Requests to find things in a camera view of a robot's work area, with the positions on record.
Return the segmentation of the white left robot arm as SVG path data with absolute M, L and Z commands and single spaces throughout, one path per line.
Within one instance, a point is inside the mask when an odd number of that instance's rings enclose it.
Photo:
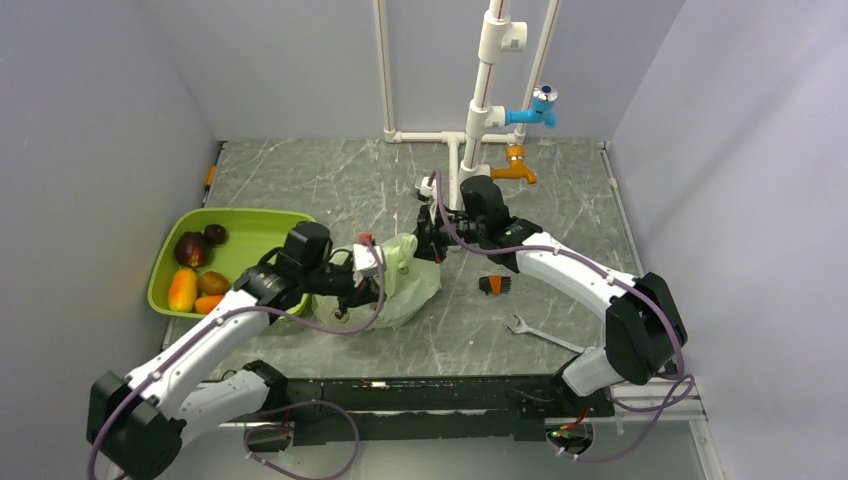
M 186 335 L 130 373 L 108 371 L 96 380 L 88 407 L 87 477 L 96 478 L 97 461 L 105 458 L 121 479 L 155 479 L 183 447 L 222 423 L 245 415 L 272 420 L 294 409 L 325 406 L 321 399 L 293 401 L 288 378 L 264 361 L 253 361 L 212 386 L 201 384 L 238 346 L 280 318 L 327 332 L 291 314 L 305 294 L 333 296 L 345 307 L 384 306 L 382 248 L 365 234 L 348 262 L 336 265 L 332 246 L 323 225 L 298 224 Z

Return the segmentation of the light green plastic bag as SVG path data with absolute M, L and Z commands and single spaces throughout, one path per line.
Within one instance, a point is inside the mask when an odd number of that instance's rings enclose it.
M 440 266 L 414 257 L 417 241 L 411 233 L 399 233 L 381 244 L 386 266 L 387 290 L 384 307 L 369 323 L 376 304 L 351 309 L 343 320 L 335 318 L 338 301 L 314 295 L 312 313 L 317 321 L 337 330 L 366 326 L 369 330 L 396 328 L 406 324 L 441 289 Z

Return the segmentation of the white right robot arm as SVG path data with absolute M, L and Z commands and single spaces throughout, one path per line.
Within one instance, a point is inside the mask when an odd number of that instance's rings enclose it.
M 414 230 L 416 258 L 440 263 L 458 246 L 546 283 L 602 321 L 602 346 L 580 353 L 554 377 L 551 401 L 560 413 L 578 413 L 591 394 L 607 387 L 644 385 L 671 360 L 684 366 L 688 334 L 661 276 L 634 276 L 577 253 L 541 226 L 511 215 L 501 189 L 487 176 L 462 182 L 460 210 L 445 206 L 439 172 L 420 179 L 416 188 L 423 204 Z

